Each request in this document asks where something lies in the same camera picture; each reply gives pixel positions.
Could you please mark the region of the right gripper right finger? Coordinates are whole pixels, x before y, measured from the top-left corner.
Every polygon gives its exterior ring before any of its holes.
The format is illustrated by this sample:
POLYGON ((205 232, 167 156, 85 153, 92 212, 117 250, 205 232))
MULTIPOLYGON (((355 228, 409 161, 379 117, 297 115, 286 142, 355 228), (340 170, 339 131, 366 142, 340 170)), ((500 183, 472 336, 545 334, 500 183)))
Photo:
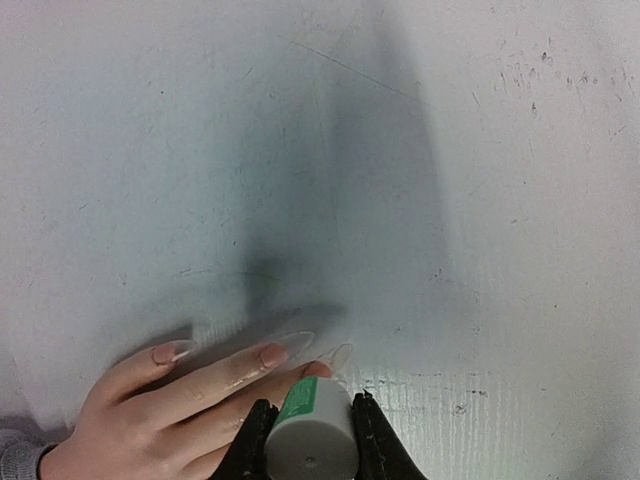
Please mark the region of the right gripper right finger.
POLYGON ((371 393, 357 393, 352 412, 359 449, 356 479, 427 480, 371 393))

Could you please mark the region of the person's bare hand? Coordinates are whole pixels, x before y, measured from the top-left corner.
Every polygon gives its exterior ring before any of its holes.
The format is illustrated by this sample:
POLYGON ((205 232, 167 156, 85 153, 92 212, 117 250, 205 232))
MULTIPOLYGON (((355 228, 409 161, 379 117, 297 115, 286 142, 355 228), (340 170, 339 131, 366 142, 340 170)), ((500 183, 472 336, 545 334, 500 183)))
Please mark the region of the person's bare hand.
POLYGON ((329 378, 352 352, 343 344, 291 370, 310 333, 258 344, 170 380, 190 341, 136 353, 89 392, 71 436, 40 462, 43 479, 207 479, 220 465, 254 402, 279 406, 309 377, 329 378))

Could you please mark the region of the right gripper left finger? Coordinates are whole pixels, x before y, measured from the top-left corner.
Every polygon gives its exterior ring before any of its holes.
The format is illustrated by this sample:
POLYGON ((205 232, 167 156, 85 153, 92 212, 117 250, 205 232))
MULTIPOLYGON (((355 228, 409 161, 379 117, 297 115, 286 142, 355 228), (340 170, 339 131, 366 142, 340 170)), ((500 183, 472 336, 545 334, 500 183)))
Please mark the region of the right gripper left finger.
POLYGON ((212 480, 267 480, 265 444, 278 414, 268 400, 257 400, 212 480))

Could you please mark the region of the white nail polish cap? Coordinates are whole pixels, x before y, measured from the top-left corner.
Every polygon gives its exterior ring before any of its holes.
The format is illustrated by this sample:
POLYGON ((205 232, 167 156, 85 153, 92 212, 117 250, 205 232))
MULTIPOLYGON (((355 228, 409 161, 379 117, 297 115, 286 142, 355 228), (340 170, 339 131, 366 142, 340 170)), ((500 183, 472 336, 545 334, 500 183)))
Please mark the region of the white nail polish cap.
POLYGON ((272 479, 353 479, 359 450, 352 400, 336 381, 307 377, 289 391, 265 443, 272 479))

